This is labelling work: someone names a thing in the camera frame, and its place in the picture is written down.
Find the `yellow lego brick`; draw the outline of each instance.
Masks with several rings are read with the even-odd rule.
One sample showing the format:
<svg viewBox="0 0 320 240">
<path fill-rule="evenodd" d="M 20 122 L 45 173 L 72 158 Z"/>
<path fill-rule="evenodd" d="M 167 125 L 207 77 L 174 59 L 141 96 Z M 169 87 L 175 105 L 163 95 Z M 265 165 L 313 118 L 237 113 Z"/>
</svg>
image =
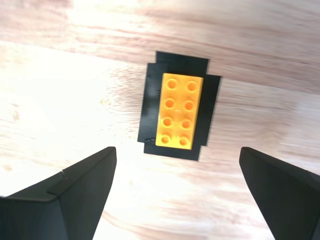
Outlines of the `yellow lego brick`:
<svg viewBox="0 0 320 240">
<path fill-rule="evenodd" d="M 203 78 L 164 73 L 155 145 L 192 149 Z"/>
</svg>

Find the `wood grain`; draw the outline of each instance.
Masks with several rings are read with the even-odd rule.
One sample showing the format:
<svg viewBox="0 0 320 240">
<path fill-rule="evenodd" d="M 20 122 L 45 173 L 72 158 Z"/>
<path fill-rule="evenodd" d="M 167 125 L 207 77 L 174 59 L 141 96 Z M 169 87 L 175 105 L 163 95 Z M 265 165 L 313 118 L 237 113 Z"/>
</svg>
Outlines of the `wood grain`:
<svg viewBox="0 0 320 240">
<path fill-rule="evenodd" d="M 320 174 L 317 1 L 0 3 L 0 195 L 115 146 L 95 240 L 272 240 L 241 147 Z M 223 76 L 199 162 L 137 142 L 157 50 L 209 58 Z"/>
</svg>

